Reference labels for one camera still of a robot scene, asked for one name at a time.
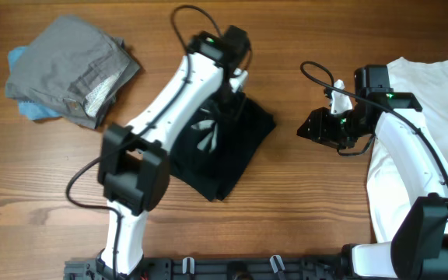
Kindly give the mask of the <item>black shorts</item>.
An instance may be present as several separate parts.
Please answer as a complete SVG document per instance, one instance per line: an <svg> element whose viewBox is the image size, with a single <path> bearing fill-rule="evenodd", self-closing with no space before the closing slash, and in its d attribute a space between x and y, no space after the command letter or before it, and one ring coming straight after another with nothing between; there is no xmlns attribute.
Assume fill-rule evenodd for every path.
<svg viewBox="0 0 448 280"><path fill-rule="evenodd" d="M219 112L205 101L184 125L170 151L171 175L209 201L225 199L254 153L274 130L273 115L245 93L237 93L236 115Z"/></svg>

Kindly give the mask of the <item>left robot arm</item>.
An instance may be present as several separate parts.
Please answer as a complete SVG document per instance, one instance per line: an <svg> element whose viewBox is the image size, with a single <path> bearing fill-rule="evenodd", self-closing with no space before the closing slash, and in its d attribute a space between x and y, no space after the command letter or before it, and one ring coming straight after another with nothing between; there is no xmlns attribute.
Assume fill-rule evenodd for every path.
<svg viewBox="0 0 448 280"><path fill-rule="evenodd" d="M238 66L250 49L247 32L236 26L193 36L177 73L145 111L105 132L97 175L110 210L107 245L96 259L102 278L138 274L147 216L168 188L170 153L181 132L208 130L205 144L215 149L221 130L240 119L247 72Z"/></svg>

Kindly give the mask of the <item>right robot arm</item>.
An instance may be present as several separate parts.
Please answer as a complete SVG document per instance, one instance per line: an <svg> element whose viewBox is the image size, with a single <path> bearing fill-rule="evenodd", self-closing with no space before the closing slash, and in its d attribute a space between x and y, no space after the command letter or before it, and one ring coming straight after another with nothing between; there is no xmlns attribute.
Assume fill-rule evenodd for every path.
<svg viewBox="0 0 448 280"><path fill-rule="evenodd" d="M362 136L378 139L404 182L411 208L391 241L343 246L338 278L448 279L448 163L412 93L390 85L385 65L355 71L355 92L321 82L331 108L313 110L300 137L353 156Z"/></svg>

